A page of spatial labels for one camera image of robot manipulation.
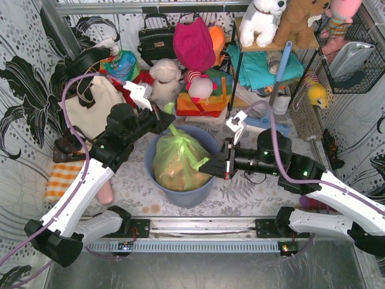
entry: black handbag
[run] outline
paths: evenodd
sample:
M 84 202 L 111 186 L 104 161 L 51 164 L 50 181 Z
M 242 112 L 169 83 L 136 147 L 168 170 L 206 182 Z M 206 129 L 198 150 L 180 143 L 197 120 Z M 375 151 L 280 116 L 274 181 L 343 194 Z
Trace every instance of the black handbag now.
M 93 47 L 84 52 L 82 52 L 78 57 L 73 61 L 66 60 L 66 74 L 68 78 L 74 78 L 76 76 L 82 75 L 89 71 L 91 68 L 93 72 L 99 71 L 100 61 L 111 56 L 110 48 L 106 47 Z M 79 104 L 82 107 L 90 108 L 94 105 L 94 97 L 90 89 L 92 82 L 92 77 L 84 78 L 79 80 L 77 83 L 76 92 L 82 98 L 79 99 Z
M 146 20 L 148 18 L 163 18 L 166 21 L 167 27 L 147 29 Z M 147 63 L 150 60 L 176 58 L 173 47 L 174 32 L 175 27 L 170 25 L 165 14 L 146 15 L 144 18 L 144 28 L 138 32 L 140 43 L 138 52 L 141 58 Z

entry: pink cloth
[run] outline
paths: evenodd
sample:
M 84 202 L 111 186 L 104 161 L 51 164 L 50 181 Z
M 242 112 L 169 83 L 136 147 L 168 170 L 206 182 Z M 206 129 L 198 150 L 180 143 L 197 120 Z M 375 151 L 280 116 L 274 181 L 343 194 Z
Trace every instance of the pink cloth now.
M 201 77 L 202 73 L 199 71 L 187 70 L 184 80 L 185 83 L 191 83 L 195 77 Z
M 212 39 L 202 17 L 189 25 L 178 22 L 173 45 L 178 60 L 189 70 L 203 72 L 215 63 Z

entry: metal frame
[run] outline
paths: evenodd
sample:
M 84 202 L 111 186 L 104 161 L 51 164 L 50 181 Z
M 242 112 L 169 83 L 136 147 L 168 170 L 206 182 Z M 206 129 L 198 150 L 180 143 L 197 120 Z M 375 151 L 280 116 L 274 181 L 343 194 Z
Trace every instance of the metal frame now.
M 245 12 L 249 0 L 128 2 L 57 4 L 59 15 L 76 14 L 132 14 L 132 13 L 186 13 L 186 12 Z
M 235 25 L 235 19 L 234 19 L 234 24 L 233 24 L 233 33 L 231 35 L 231 42 L 234 43 L 235 42 L 235 35 L 237 36 L 237 39 L 239 39 L 239 35 L 238 35 L 238 32 L 236 30 L 236 25 Z M 243 52 L 242 52 L 242 49 L 239 50 L 239 58 L 238 58 L 238 65 L 236 67 L 236 72 L 235 72 L 235 79 L 234 79 L 234 85 L 233 85 L 233 91 L 232 91 L 232 94 L 231 94 L 231 99 L 230 99 L 230 102 L 227 106 L 227 109 L 229 111 L 231 111 L 233 109 L 233 105 L 234 105 L 234 99 L 235 99 L 235 90 L 236 90 L 236 86 L 238 85 L 238 79 L 239 79 L 239 73 L 241 71 L 241 64 L 242 64 L 242 59 L 243 59 Z M 229 73 L 230 71 L 230 65 L 231 64 L 231 57 L 229 56 L 229 60 L 227 62 L 227 73 Z
M 96 252 L 279 252 L 278 243 L 292 238 L 259 238 L 256 220 L 274 217 L 133 217 L 135 221 L 150 219 L 149 237 L 119 249 L 119 243 L 132 238 L 101 238 L 89 247 Z
M 47 14 L 52 27 L 56 31 L 69 57 L 75 59 L 81 53 L 81 48 L 66 20 L 58 14 L 57 3 L 55 0 L 43 0 L 42 9 L 44 9 Z

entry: wire basket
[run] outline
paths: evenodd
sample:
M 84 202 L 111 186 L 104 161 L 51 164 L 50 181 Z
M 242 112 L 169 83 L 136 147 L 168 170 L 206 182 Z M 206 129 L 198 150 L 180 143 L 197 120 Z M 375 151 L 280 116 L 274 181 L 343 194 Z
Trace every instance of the wire basket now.
M 358 15 L 353 17 L 352 24 L 342 24 L 329 30 L 326 29 L 328 20 L 329 18 L 327 16 L 323 16 L 316 32 L 316 38 L 320 47 L 318 50 L 319 54 L 325 55 L 325 60 L 322 63 L 333 94 L 367 93 L 377 81 L 380 80 L 385 72 L 385 60 L 381 55 L 377 44 L 368 34 L 365 23 Z M 329 65 L 342 47 L 341 43 L 349 41 L 369 43 L 374 45 L 375 49 L 358 70 L 333 78 L 330 73 Z

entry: white bracket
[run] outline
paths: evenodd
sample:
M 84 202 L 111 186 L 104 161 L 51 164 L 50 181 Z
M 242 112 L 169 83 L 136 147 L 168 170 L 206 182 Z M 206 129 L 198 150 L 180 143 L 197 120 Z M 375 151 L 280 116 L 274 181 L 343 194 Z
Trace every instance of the white bracket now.
M 152 87 L 147 83 L 142 83 L 140 85 L 135 84 L 130 81 L 126 81 L 126 84 L 123 86 L 124 89 L 131 92 L 130 98 L 135 102 L 140 108 L 148 108 L 152 111 L 152 106 L 149 101 Z
M 245 130 L 246 124 L 244 123 L 245 118 L 247 117 L 247 114 L 244 113 L 243 110 L 241 110 L 239 113 L 236 114 L 235 117 L 230 117 L 226 125 L 235 132 L 234 135 L 234 145 L 237 144 L 238 140 L 242 137 L 243 132 Z

